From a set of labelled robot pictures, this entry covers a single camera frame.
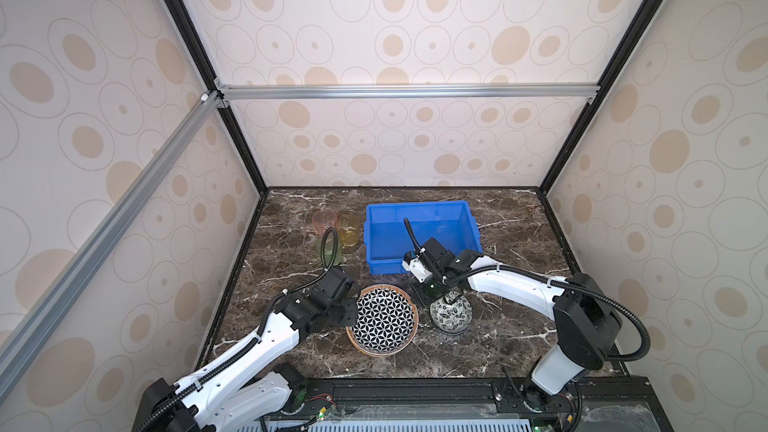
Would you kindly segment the flower pattern orange rim plate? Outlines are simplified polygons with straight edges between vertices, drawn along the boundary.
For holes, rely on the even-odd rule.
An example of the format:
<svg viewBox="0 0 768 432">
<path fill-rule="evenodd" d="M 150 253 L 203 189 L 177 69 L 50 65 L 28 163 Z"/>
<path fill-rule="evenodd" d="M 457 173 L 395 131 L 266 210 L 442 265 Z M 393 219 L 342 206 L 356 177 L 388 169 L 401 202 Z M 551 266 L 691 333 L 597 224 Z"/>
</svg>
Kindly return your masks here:
<svg viewBox="0 0 768 432">
<path fill-rule="evenodd" d="M 401 288 L 375 284 L 360 292 L 357 320 L 346 328 L 352 345 L 372 357 L 399 353 L 414 339 L 419 315 L 411 297 Z"/>
</svg>

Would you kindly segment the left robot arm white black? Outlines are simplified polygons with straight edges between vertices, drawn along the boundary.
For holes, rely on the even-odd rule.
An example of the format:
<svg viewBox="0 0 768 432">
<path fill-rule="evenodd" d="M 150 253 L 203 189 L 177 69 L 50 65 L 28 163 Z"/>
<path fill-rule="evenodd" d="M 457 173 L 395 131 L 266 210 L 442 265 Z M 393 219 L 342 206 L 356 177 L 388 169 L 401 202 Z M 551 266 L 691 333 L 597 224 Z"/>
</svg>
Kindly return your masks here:
<svg viewBox="0 0 768 432">
<path fill-rule="evenodd" d="M 355 281 L 336 263 L 339 245 L 338 231 L 327 228 L 320 245 L 322 273 L 282 290 L 266 307 L 258 327 L 214 361 L 173 384 L 155 381 L 141 397 L 132 429 L 222 431 L 224 422 L 234 419 L 232 408 L 248 400 L 281 400 L 277 406 L 265 406 L 265 414 L 286 405 L 293 386 L 283 375 L 272 373 L 260 385 L 248 382 L 310 335 L 355 322 Z"/>
</svg>

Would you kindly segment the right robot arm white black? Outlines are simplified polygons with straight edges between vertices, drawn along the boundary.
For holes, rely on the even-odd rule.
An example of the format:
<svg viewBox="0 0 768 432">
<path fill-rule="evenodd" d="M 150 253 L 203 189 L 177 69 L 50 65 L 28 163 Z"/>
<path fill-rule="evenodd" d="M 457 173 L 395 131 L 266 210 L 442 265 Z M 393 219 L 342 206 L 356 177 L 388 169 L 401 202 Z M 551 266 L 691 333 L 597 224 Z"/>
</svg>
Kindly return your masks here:
<svg viewBox="0 0 768 432">
<path fill-rule="evenodd" d="M 412 240 L 404 270 L 416 280 L 418 297 L 433 324 L 448 334 L 464 331 L 473 318 L 465 292 L 492 294 L 553 321 L 556 344 L 536 361 L 521 383 L 509 386 L 525 406 L 540 413 L 569 383 L 610 361 L 633 362 L 651 347 L 647 327 L 629 308 L 603 294 L 588 275 L 547 276 L 504 264 L 474 250 L 455 255 L 436 239 Z"/>
</svg>

